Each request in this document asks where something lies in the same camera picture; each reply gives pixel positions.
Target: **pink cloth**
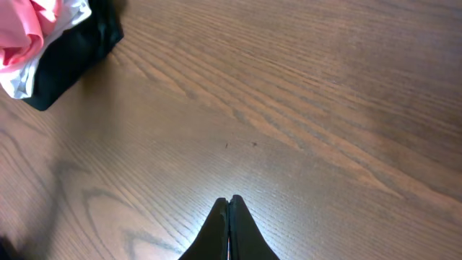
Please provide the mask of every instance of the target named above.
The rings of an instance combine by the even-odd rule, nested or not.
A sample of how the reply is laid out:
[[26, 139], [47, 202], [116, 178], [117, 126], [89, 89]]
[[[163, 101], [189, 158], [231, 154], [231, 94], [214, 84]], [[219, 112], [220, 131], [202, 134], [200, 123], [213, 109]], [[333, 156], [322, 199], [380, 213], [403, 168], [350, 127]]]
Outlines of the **pink cloth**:
[[0, 73], [20, 68], [53, 32], [63, 0], [0, 0]]

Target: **white cloth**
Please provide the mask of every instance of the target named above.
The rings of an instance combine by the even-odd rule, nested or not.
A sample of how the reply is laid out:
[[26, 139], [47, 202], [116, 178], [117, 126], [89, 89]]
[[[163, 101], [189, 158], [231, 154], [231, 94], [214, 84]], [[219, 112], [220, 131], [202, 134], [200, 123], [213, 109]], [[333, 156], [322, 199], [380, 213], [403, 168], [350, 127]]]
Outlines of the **white cloth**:
[[30, 59], [21, 69], [0, 74], [0, 84], [12, 98], [30, 98], [34, 90], [34, 76], [38, 62], [45, 53], [46, 48], [63, 31], [73, 28], [92, 14], [88, 0], [64, 0], [63, 9], [56, 21], [53, 32], [44, 40], [43, 48]]

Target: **black object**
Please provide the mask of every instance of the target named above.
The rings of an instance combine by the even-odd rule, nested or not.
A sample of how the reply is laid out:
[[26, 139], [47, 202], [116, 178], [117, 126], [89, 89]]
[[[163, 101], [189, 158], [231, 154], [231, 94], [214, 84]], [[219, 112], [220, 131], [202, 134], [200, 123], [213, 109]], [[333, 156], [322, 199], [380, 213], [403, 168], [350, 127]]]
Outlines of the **black object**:
[[52, 42], [38, 63], [32, 97], [23, 100], [39, 111], [48, 109], [123, 38], [110, 0], [89, 0], [89, 5], [90, 17]]
[[219, 198], [194, 242], [180, 260], [226, 260], [228, 241], [231, 260], [279, 259], [266, 244], [243, 198], [234, 195], [230, 203]]

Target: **folded cloth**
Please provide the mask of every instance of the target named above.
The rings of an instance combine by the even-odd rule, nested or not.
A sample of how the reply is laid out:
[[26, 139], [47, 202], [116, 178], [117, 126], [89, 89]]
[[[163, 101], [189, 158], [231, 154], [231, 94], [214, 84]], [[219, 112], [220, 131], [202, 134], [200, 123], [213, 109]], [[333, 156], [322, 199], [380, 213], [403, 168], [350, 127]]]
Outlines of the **folded cloth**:
[[49, 108], [123, 37], [110, 0], [89, 0], [89, 5], [90, 17], [52, 42], [38, 63], [32, 97], [23, 100], [39, 111]]
[[[36, 0], [36, 2], [39, 1], [45, 2], [43, 5], [51, 3], [51, 1], [48, 0]], [[48, 36], [45, 37], [43, 47], [39, 50], [39, 52], [26, 61], [20, 68], [5, 73], [0, 72], [0, 84], [10, 97], [29, 98], [32, 96], [35, 71], [37, 70], [38, 62], [46, 48], [53, 41], [59, 38], [59, 36], [63, 34], [64, 30], [68, 30], [78, 25], [80, 22], [87, 19], [92, 13], [88, 0], [64, 0], [60, 11], [60, 15], [52, 32], [49, 31], [51, 29], [49, 24], [44, 26], [44, 28], [47, 29], [46, 33]], [[42, 13], [38, 15], [38, 17], [42, 17], [39, 18], [39, 20], [46, 20], [43, 18], [46, 15], [49, 14]]]
[[43, 47], [63, 0], [0, 1], [0, 72], [20, 68]]

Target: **wooden surface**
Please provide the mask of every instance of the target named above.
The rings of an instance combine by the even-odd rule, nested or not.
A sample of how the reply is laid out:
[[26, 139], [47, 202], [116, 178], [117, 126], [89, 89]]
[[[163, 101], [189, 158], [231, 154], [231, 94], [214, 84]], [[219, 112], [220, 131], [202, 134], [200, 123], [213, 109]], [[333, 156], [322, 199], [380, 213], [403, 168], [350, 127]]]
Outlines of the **wooden surface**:
[[177, 259], [233, 194], [281, 259], [462, 259], [462, 1], [118, 5], [50, 110], [0, 93], [27, 259]]

